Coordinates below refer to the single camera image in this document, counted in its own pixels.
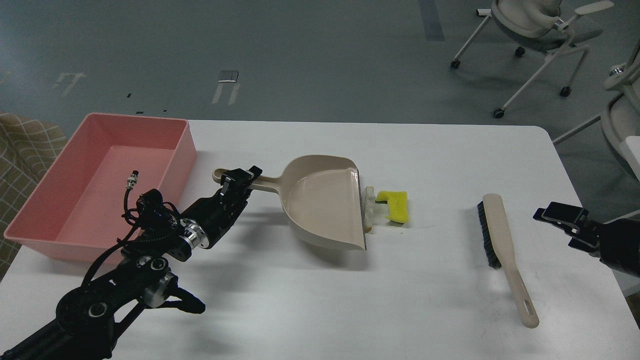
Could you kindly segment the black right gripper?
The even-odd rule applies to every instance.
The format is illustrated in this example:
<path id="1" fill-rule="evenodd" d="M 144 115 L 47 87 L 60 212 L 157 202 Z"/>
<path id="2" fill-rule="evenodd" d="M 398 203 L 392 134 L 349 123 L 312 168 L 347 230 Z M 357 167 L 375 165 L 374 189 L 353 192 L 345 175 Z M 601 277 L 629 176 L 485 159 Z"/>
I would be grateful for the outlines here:
<path id="1" fill-rule="evenodd" d="M 543 223 L 570 227 L 571 239 L 567 246 L 600 259 L 603 223 L 588 219 L 588 214 L 583 207 L 550 202 L 546 208 L 538 208 L 532 218 Z"/>

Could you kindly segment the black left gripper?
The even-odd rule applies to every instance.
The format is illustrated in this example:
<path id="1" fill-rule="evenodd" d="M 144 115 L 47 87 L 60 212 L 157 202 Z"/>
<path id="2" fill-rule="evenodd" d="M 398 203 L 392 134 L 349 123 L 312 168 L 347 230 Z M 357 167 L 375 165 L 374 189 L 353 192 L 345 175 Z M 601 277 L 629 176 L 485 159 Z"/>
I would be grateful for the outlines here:
<path id="1" fill-rule="evenodd" d="M 182 212 L 182 218 L 190 219 L 206 237 L 199 244 L 201 248 L 211 249 L 230 230 L 250 196 L 250 187 L 262 173 L 263 169 L 256 165 L 247 170 L 224 171 L 220 195 L 199 198 Z"/>

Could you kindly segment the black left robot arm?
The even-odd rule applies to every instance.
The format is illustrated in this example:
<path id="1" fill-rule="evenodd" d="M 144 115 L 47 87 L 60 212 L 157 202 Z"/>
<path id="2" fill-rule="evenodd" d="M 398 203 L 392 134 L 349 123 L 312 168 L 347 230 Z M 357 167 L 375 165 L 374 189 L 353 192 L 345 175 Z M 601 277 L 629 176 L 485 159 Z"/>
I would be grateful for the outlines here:
<path id="1" fill-rule="evenodd" d="M 131 208 L 130 193 L 138 181 L 134 170 L 123 198 L 122 217 L 130 231 L 94 260 L 79 287 L 58 301 L 51 322 L 1 358 L 109 359 L 121 335 L 144 310 L 205 312 L 205 303 L 179 286 L 169 257 L 185 262 L 196 248 L 215 246 L 247 207 L 252 185 L 262 172 L 258 166 L 226 170 L 213 196 L 199 198 L 181 212 L 157 189 L 141 194 Z"/>

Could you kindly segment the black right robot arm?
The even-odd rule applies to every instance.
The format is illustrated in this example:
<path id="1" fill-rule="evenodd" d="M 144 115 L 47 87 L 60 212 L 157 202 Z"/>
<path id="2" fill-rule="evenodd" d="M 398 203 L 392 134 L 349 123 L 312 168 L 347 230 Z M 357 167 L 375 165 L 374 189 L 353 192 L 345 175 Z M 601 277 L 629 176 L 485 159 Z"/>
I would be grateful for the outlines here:
<path id="1" fill-rule="evenodd" d="M 592 219 L 583 207 L 550 202 L 538 208 L 533 219 L 556 227 L 571 239 L 567 246 L 599 259 L 613 271 L 640 276 L 640 230 L 637 219 L 621 218 L 609 223 Z"/>

